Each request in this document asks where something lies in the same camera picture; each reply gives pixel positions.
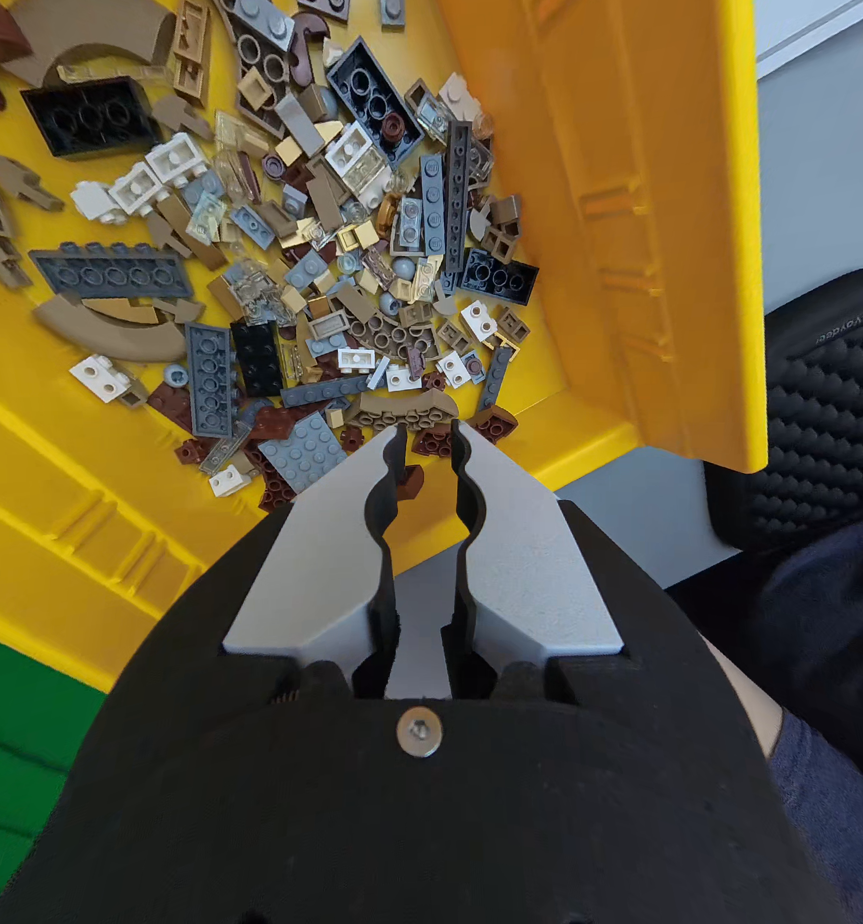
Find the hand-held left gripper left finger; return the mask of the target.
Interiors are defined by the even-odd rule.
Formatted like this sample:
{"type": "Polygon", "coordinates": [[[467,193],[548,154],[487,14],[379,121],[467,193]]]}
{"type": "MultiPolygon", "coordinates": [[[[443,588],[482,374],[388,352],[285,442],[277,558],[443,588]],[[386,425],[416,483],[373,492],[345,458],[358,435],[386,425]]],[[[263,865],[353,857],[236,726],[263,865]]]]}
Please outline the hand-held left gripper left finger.
{"type": "Polygon", "coordinates": [[[391,551],[407,431],[388,427],[298,496],[222,644],[229,653],[336,664],[383,699],[400,641],[391,551]]]}

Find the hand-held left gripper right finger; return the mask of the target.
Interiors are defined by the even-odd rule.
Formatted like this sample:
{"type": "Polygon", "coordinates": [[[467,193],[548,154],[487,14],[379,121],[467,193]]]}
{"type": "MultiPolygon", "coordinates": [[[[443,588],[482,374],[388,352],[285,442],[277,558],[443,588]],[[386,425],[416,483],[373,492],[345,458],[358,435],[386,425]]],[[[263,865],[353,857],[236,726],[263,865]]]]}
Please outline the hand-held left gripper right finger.
{"type": "Polygon", "coordinates": [[[513,664],[622,652],[623,642],[553,491],[466,422],[451,424],[457,555],[441,629],[451,694],[486,699],[513,664]]]}

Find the pile of toy bricks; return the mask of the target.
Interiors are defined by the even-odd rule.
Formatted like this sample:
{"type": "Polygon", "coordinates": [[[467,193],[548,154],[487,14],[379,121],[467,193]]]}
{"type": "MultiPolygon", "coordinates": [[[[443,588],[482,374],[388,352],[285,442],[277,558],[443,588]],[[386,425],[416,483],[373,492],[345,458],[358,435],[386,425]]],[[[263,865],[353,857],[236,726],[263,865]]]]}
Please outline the pile of toy bricks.
{"type": "Polygon", "coordinates": [[[387,148],[379,163],[368,156],[368,176],[379,192],[368,205],[345,185],[324,151],[349,128],[345,109],[293,73],[312,63],[311,47],[332,40],[313,9],[294,15],[279,2],[17,2],[11,10],[33,53],[1,66],[8,78],[0,111],[0,276],[18,271],[29,251],[92,248],[125,234],[125,245],[159,251],[155,260],[125,260],[120,271],[65,269],[58,258],[27,257],[42,266],[34,288],[72,289],[89,308],[135,304],[148,316],[117,316],[91,308],[102,330],[116,325],[148,330],[153,344],[183,332],[187,321],[230,320],[240,338],[240,407],[255,398],[280,403],[282,387],[327,382],[333,361],[305,363],[297,342],[310,338],[310,307],[323,315],[344,309],[329,290],[351,285],[374,306],[382,288],[365,270],[365,245],[385,271],[414,322],[387,337],[392,354],[425,348],[437,317],[440,291],[457,291],[465,276],[476,297],[483,266],[498,284],[486,300],[498,312],[508,292],[527,304],[538,268],[501,261],[519,222],[489,225],[480,205],[494,204],[471,177],[461,271],[447,271],[442,231],[430,246],[397,242],[417,264],[417,277],[400,281],[391,269],[389,237],[396,232],[406,192],[421,202],[425,167],[417,154],[391,170],[387,148]],[[99,295],[97,279],[107,293],[99,295]]]}

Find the yellow plastic bin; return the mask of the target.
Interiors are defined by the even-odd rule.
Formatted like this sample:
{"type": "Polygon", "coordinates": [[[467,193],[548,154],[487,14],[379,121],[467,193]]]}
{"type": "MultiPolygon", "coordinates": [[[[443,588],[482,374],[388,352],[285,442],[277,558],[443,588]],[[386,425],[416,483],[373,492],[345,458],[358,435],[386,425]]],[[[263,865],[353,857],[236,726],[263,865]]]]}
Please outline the yellow plastic bin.
{"type": "MultiPolygon", "coordinates": [[[[500,404],[508,456],[558,488],[639,445],[749,472],[767,456],[750,2],[378,2],[332,22],[394,86],[456,73],[494,121],[496,195],[521,196],[530,337],[500,404]]],[[[148,630],[263,518],[217,498],[186,430],[102,402],[47,328],[30,251],[143,240],[4,196],[32,285],[0,282],[0,643],[107,691],[148,630]]]]}

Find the person's left forearm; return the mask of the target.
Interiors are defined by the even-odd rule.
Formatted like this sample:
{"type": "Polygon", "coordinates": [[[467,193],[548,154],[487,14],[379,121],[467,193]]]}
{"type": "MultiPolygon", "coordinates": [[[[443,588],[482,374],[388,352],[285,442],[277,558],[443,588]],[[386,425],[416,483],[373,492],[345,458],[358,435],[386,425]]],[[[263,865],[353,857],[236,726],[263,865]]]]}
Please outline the person's left forearm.
{"type": "Polygon", "coordinates": [[[740,699],[784,812],[847,922],[863,923],[863,774],[814,728],[784,710],[712,643],[740,699]]]}

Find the person's dark blue clothing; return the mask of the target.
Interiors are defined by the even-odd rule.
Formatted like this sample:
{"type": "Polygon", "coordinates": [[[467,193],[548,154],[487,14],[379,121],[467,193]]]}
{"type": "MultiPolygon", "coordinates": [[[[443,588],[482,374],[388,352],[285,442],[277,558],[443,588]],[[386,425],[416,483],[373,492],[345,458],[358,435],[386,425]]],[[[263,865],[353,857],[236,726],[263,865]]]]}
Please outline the person's dark blue clothing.
{"type": "Polygon", "coordinates": [[[863,773],[863,514],[668,588],[694,626],[863,773]]]}

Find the green plastic bin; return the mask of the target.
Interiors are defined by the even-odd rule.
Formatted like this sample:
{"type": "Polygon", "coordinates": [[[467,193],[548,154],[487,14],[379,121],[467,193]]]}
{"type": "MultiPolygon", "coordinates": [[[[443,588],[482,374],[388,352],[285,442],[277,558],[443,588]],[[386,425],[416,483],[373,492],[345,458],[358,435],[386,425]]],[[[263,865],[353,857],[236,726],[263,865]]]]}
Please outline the green plastic bin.
{"type": "Polygon", "coordinates": [[[0,893],[46,824],[104,699],[0,644],[0,893]]]}

